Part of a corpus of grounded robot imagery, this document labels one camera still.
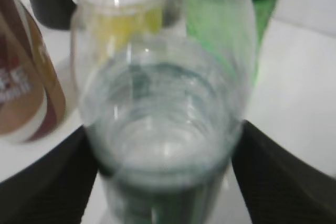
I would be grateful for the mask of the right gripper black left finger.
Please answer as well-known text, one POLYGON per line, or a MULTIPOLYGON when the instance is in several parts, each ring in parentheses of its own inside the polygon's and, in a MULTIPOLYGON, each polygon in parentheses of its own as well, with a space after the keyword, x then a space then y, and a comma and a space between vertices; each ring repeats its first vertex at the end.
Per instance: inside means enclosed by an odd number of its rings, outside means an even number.
POLYGON ((81 126, 1 182, 1 223, 81 223, 97 171, 81 126))

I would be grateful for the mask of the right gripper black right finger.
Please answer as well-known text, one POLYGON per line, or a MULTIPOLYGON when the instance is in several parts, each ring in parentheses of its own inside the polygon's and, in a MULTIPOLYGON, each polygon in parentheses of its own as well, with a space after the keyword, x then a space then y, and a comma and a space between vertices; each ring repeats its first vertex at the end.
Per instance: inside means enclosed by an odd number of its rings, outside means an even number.
POLYGON ((249 121, 232 165, 252 223, 335 223, 335 178, 298 159, 249 121))

